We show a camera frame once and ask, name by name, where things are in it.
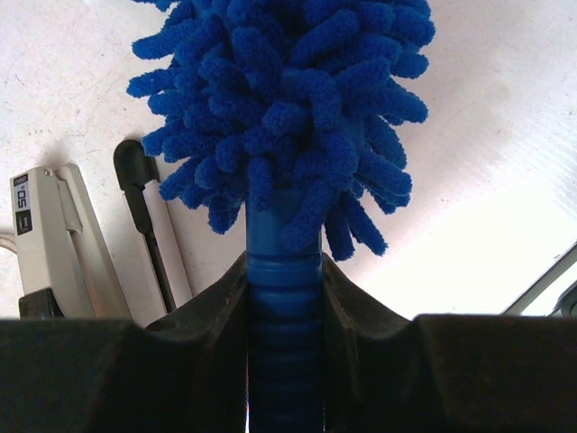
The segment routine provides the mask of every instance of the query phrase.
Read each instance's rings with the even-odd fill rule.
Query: ribbed handle grip
[[[251,433],[324,429],[321,238],[298,253],[279,241],[302,197],[277,190],[264,212],[247,200]]]

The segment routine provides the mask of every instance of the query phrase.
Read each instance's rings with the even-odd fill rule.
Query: cable
[[[9,233],[0,233],[0,248],[4,248],[5,250],[17,254],[14,235]]]

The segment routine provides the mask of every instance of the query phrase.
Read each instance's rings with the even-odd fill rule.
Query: stapler
[[[76,165],[11,179],[22,318],[130,318]]]

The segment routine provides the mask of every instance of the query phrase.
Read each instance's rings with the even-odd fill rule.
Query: white surface
[[[429,105],[425,125],[401,128],[415,192],[380,216],[390,248],[363,247],[345,272],[401,314],[501,312],[577,238],[577,3],[432,0],[431,68],[410,83]],[[154,315],[112,164],[127,135],[160,125],[125,93],[128,78],[161,63],[130,43],[162,14],[128,0],[13,0],[0,4],[0,229],[12,224],[8,178],[73,161],[133,314]],[[163,174],[169,170],[161,166]],[[241,218],[225,237],[206,211],[169,205],[194,291],[243,250]],[[15,260],[0,251],[0,316],[17,314]]]

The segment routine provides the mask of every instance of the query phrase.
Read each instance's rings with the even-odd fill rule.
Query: blue plastic handle
[[[324,431],[321,237],[298,253],[280,244],[303,196],[278,189],[263,212],[246,202],[251,433]]]

